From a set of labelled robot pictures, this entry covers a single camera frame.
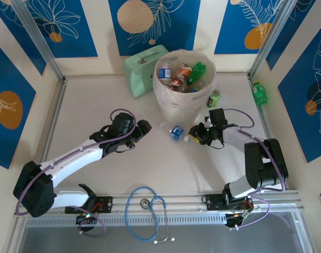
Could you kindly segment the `mint green zip case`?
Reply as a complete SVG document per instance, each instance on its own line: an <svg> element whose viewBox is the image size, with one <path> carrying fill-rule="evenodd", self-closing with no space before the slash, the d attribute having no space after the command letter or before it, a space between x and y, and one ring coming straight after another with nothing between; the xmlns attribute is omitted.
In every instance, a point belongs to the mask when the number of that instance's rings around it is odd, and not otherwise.
<svg viewBox="0 0 321 253"><path fill-rule="evenodd" d="M130 56L124 61L124 76L127 87L135 98L153 90L153 75L158 60L169 51L157 45Z"/></svg>

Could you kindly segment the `green plastic soda bottle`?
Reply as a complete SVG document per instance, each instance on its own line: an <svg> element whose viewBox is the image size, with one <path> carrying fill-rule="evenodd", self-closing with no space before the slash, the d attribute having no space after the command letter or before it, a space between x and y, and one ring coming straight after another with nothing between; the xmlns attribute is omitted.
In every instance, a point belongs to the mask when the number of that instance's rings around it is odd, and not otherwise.
<svg viewBox="0 0 321 253"><path fill-rule="evenodd" d="M255 82L253 84L252 92L254 100L258 106L262 106L268 102L266 90L259 82Z"/></svg>
<svg viewBox="0 0 321 253"><path fill-rule="evenodd" d="M191 74L187 78L187 84L192 85L194 82L198 81L202 75L205 73L206 65L201 62L197 62L191 71Z"/></svg>

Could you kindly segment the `brown orange drink bottle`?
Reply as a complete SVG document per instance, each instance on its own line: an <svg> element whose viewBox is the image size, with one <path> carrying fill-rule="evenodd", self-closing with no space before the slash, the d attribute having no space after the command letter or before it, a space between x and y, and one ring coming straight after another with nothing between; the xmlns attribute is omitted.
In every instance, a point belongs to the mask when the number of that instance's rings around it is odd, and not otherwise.
<svg viewBox="0 0 321 253"><path fill-rule="evenodd" d="M185 80L190 76L192 68L187 64L181 64L174 76L171 79L171 88L175 90L180 87Z"/></svg>

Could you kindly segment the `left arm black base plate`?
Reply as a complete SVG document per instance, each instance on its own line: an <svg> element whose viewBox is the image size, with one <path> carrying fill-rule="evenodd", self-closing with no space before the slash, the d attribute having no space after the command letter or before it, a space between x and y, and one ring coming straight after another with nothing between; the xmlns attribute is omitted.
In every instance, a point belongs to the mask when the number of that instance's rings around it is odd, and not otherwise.
<svg viewBox="0 0 321 253"><path fill-rule="evenodd" d="M112 200L111 196L95 197L87 201L82 208L91 213L110 213Z"/></svg>

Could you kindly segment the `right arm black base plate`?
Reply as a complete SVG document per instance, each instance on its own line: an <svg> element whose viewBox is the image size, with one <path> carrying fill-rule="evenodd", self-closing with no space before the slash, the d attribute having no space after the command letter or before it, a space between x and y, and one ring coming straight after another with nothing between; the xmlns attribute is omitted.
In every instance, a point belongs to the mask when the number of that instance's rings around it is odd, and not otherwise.
<svg viewBox="0 0 321 253"><path fill-rule="evenodd" d="M208 211L252 211L254 206L248 197L231 198L227 194L206 194L201 201Z"/></svg>

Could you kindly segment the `grey metal panel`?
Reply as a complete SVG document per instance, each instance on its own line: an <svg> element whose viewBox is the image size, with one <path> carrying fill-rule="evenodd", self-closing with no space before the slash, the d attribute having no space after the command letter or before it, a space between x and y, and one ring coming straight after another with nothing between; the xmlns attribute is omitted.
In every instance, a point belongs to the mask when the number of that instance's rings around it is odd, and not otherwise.
<svg viewBox="0 0 321 253"><path fill-rule="evenodd" d="M25 228L13 253L315 253L290 222L269 218L238 231L222 225L170 226L173 242L141 242L126 227L107 227L103 237L72 227Z"/></svg>

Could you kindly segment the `small green label canister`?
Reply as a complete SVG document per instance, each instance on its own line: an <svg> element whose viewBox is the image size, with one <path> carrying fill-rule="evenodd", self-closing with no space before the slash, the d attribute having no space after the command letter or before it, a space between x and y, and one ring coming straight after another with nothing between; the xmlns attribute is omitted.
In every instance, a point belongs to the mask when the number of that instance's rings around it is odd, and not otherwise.
<svg viewBox="0 0 321 253"><path fill-rule="evenodd" d="M220 99L220 92L218 90L213 90L212 94L209 96L207 101L207 107L214 108Z"/></svg>

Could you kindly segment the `blue stethoscope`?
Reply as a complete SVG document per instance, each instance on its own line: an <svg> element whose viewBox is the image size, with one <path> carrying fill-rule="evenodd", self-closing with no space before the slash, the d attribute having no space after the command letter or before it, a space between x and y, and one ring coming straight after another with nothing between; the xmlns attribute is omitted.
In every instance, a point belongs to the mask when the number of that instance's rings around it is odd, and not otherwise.
<svg viewBox="0 0 321 253"><path fill-rule="evenodd" d="M128 217L129 206L130 206L131 200L134 197L134 195L136 193L138 193L139 191L141 191L141 190L148 190L153 194L153 198L151 200L143 198L140 201L141 208L150 211L152 219L153 219L153 223L154 223L154 226L155 226L155 232L150 238L141 238L140 236L135 234L134 231L132 230L132 228L130 227L130 222L129 222L129 217ZM163 239L161 238L160 233L159 233L160 220L157 217L157 215L155 214L155 211L153 209L153 205L156 202L159 202L159 203L162 204L163 211L164 211L164 224L165 224L165 227L166 227L166 236ZM125 205L125 210L124 210L124 222L125 222L125 226L126 226L127 230L131 234L131 236L133 238L137 239L138 241L141 241L141 242L151 242L151 241L153 241L154 244L159 244L159 243L162 243L162 242L174 242L175 241L175 237L169 238L167 204L166 204L165 200L161 196L157 195L157 193L150 187L146 187L146 186L138 187L135 190L133 190L132 193L129 195L128 200L127 200L126 205Z"/></svg>

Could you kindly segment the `aluminium frame post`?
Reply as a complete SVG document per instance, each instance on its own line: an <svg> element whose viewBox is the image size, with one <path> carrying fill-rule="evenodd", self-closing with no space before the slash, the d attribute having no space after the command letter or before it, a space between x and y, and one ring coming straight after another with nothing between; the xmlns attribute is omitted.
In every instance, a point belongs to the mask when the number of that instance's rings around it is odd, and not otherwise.
<svg viewBox="0 0 321 253"><path fill-rule="evenodd" d="M273 21L271 28L262 43L260 50L254 60L251 69L248 72L248 78L252 81L261 65L264 63L268 53L270 52L272 46L274 45L276 39L278 38L281 30L283 29L290 13L292 12L297 0L283 0L282 6Z"/></svg>
<svg viewBox="0 0 321 253"><path fill-rule="evenodd" d="M51 68L56 78L63 83L65 78L55 60L51 49L49 48L45 38L43 37L39 27L35 23L25 3L22 0L9 0L9 2L17 17L29 34L31 40L35 44L37 50L41 54L42 58Z"/></svg>

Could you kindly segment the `aluminium table rear rail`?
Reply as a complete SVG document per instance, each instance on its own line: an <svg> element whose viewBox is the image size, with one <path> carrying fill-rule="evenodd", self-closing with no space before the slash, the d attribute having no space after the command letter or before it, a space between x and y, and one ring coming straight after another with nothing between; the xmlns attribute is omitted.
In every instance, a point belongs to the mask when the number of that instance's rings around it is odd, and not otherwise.
<svg viewBox="0 0 321 253"><path fill-rule="evenodd" d="M216 76L249 76L245 72L217 72ZM125 77L124 74L103 74L103 75L69 75L65 76L65 80L71 79L103 79L106 77Z"/></svg>

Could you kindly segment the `crushed clear bottle blue label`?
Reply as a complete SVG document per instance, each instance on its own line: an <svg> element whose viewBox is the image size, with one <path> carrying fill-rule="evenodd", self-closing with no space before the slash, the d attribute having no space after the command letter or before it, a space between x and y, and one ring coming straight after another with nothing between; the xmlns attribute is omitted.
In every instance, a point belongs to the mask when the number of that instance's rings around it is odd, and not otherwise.
<svg viewBox="0 0 321 253"><path fill-rule="evenodd" d="M163 85L170 85L172 81L172 68L170 66L171 60L164 59L160 62L158 69L158 79Z"/></svg>

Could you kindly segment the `white plastic bin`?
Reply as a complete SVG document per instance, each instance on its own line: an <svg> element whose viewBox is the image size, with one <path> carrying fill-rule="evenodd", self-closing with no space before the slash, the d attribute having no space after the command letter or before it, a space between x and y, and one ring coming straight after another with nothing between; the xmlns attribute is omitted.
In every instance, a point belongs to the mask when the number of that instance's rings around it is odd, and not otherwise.
<svg viewBox="0 0 321 253"><path fill-rule="evenodd" d="M160 105L160 112L164 120L177 125L190 125L199 116L203 107L193 110L185 109L164 109Z"/></svg>

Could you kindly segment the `translucent plastic bin liner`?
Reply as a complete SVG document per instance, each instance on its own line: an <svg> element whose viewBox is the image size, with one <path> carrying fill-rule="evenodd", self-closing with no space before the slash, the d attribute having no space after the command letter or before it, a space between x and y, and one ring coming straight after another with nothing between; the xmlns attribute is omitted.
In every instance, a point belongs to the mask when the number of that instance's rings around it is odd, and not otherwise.
<svg viewBox="0 0 321 253"><path fill-rule="evenodd" d="M180 93L173 91L170 87L159 81L159 69L163 63L168 63L169 68L176 71L181 64L185 63L193 67L197 62L206 66L206 71L199 79L204 83L203 89L193 93ZM175 50L161 57L154 69L153 90L159 105L164 109L187 109L193 110L203 107L208 96L216 89L216 66L207 55L188 50Z"/></svg>

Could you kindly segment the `aluminium table side rail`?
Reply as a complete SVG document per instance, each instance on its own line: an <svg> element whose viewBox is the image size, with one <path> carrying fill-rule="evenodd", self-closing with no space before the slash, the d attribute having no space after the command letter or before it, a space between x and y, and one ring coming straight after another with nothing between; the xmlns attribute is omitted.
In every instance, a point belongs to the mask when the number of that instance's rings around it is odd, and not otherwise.
<svg viewBox="0 0 321 253"><path fill-rule="evenodd" d="M249 85L250 85L250 89L253 92L254 83L253 83L253 81L252 81L252 79L250 78L249 75L247 76L247 78L248 78L248 82L249 82ZM273 138L273 135L272 135L270 127L268 125L268 120L266 119L266 115L265 115L265 112L264 112L264 110L262 108L262 105L259 105L258 102L256 102L255 98L254 98L254 101L255 101L255 105L256 105L258 113L259 113L259 117L260 117L260 120L261 120L261 123L262 123L262 127L264 129L265 138L266 139L271 139L271 138ZM281 183L281 187L282 187L283 190L277 190L276 189L276 190L272 190L272 191L283 191L283 192L285 192L288 189L285 182Z"/></svg>
<svg viewBox="0 0 321 253"><path fill-rule="evenodd" d="M43 162L47 159L56 123L59 117L60 109L62 106L65 90L67 86L67 79L57 83L57 88L54 91L52 102L50 104L47 117L45 119L42 134L38 142L36 155L34 158L35 162Z"/></svg>

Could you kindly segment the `aluminium extrusion rail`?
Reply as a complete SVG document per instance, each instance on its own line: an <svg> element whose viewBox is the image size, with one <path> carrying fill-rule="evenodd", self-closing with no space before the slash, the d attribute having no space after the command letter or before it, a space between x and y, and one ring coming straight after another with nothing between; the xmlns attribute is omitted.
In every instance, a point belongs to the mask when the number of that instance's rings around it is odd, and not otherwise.
<svg viewBox="0 0 321 253"><path fill-rule="evenodd" d="M90 200L92 190L83 187L77 189L58 189L51 193L38 194L27 193L21 203L16 207L17 215L30 215L34 218L40 217L48 212L64 211L65 213L80 213L82 206ZM207 206L201 201L203 195L218 194L220 192L185 193L185 194L162 194L161 197L167 204L167 210L207 210ZM97 197L111 196L111 212L123 211L129 194L95 194ZM264 205L270 205L273 209L302 208L303 204L297 191L258 191L249 196L255 209ZM134 195L130 208L139 210L140 200L146 198L151 200L153 194L148 190L141 190Z"/></svg>

